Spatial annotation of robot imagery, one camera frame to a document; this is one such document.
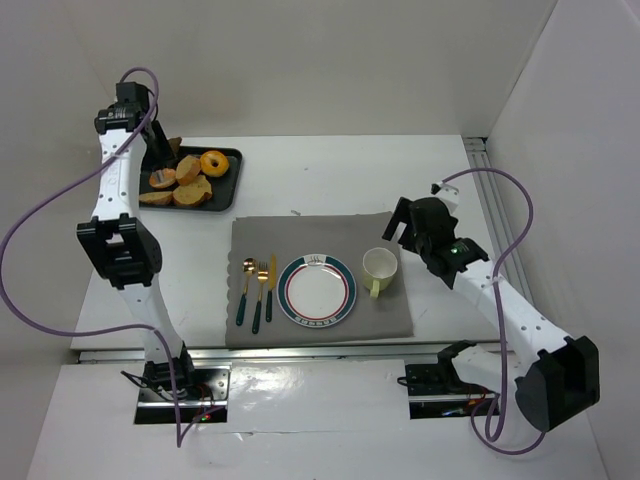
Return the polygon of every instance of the bread slice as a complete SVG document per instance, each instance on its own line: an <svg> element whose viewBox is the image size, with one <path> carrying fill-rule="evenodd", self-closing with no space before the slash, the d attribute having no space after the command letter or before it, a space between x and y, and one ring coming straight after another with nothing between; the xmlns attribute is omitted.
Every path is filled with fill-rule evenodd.
<svg viewBox="0 0 640 480"><path fill-rule="evenodd" d="M150 205L169 205L173 198L173 192L143 193L138 198L142 203L148 203Z"/></svg>
<svg viewBox="0 0 640 480"><path fill-rule="evenodd" d="M182 186L189 185L200 173L200 159L187 155L176 167L176 180Z"/></svg>
<svg viewBox="0 0 640 480"><path fill-rule="evenodd" d="M153 188L168 188L176 183L176 171L172 168L156 170L149 176L149 185Z"/></svg>
<svg viewBox="0 0 640 480"><path fill-rule="evenodd" d="M173 201L181 207L197 207L212 196L213 189L204 175L198 175L189 185L180 186L173 191Z"/></svg>

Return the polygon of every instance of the white plate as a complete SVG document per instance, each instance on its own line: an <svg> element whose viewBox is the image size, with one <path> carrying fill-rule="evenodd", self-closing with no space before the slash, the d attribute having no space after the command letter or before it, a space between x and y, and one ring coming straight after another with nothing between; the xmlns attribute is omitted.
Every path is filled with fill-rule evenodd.
<svg viewBox="0 0 640 480"><path fill-rule="evenodd" d="M296 258L278 280L278 301L284 314L298 325L335 325L356 302L353 275L337 258L305 255Z"/></svg>

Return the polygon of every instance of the cutlery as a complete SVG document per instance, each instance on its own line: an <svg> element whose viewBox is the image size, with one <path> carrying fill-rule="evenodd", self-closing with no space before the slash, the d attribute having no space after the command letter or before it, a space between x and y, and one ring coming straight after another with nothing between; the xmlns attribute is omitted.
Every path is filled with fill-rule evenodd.
<svg viewBox="0 0 640 480"><path fill-rule="evenodd" d="M269 266L267 262L260 262L258 268L258 281L260 282L260 293L258 293L258 303L256 303L256 313L253 316L253 326L251 331L255 334L260 331L260 314L262 313L262 286L269 280Z"/></svg>
<svg viewBox="0 0 640 480"><path fill-rule="evenodd" d="M240 298L240 305L238 306L238 313L236 315L236 325L242 325L244 322L244 307L247 304L247 292L249 291L249 279L251 275L256 271L256 261L253 258L247 258L242 264L242 270L247 275L247 279L244 282L244 290L242 291L242 297Z"/></svg>
<svg viewBox="0 0 640 480"><path fill-rule="evenodd" d="M267 293L267 313L265 320L271 321L272 315L272 292L276 286L276 256L271 254L271 265L269 265L269 293Z"/></svg>

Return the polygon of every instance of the white wall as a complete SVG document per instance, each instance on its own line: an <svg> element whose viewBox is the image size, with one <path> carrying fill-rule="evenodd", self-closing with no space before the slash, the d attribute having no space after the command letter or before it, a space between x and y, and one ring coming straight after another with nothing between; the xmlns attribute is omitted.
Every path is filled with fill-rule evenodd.
<svg viewBox="0 0 640 480"><path fill-rule="evenodd" d="M5 0L0 15L0 233L28 207L96 168L93 117L109 97L55 2ZM33 318L73 329L91 265L75 224L91 212L97 184L35 217L15 237L3 270ZM23 326L0 307L0 465L25 478L69 340Z"/></svg>
<svg viewBox="0 0 640 480"><path fill-rule="evenodd" d="M640 472L640 23L623 0L560 0L489 138L531 190L520 249L536 303L601 354L589 411L611 480ZM504 189L514 228L525 209Z"/></svg>
<svg viewBox="0 0 640 480"><path fill-rule="evenodd" d="M486 136L555 3L61 1L102 84L152 67L185 136Z"/></svg>

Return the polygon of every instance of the yellow mug handle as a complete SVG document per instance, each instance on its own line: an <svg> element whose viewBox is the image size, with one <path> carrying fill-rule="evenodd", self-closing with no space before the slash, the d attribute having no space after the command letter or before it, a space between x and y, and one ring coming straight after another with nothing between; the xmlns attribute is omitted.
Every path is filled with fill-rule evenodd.
<svg viewBox="0 0 640 480"><path fill-rule="evenodd" d="M378 298L378 295L380 295L380 281L374 280L371 286L371 298Z"/></svg>

